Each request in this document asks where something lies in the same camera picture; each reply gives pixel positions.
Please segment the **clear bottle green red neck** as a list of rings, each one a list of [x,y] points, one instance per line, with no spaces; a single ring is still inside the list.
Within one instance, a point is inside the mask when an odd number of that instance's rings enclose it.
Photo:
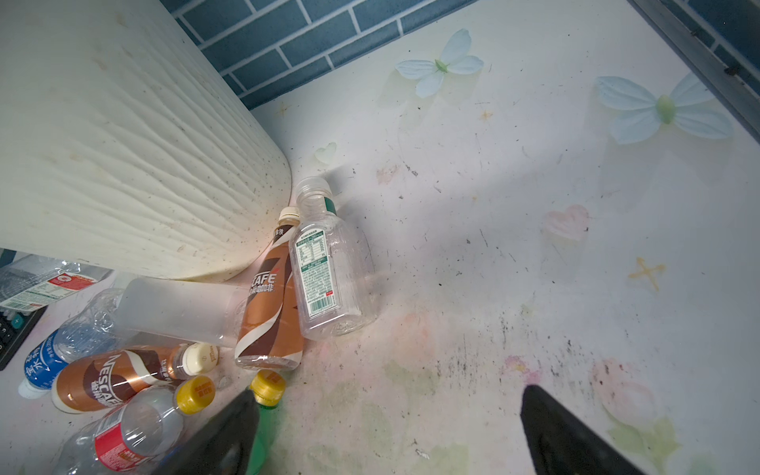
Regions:
[[[1,268],[1,308],[28,313],[91,287],[112,269],[27,255]]]

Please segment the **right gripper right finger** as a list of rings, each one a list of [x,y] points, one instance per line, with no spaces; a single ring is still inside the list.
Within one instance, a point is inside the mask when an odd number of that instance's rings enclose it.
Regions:
[[[538,385],[524,388],[521,421],[538,475],[642,475]]]

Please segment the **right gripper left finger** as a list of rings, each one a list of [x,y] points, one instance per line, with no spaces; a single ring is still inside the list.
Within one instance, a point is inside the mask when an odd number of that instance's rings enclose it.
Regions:
[[[174,449],[152,474],[247,473],[259,423],[255,394],[247,389]]]

